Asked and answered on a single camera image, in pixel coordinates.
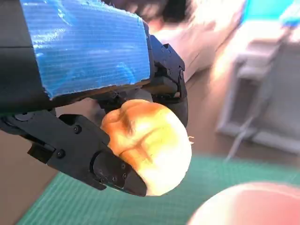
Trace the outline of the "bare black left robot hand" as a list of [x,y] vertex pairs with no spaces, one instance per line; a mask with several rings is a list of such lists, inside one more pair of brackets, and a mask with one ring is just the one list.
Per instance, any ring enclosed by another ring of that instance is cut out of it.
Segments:
[[0,128],[98,190],[160,196],[191,160],[185,64],[99,0],[0,3]]

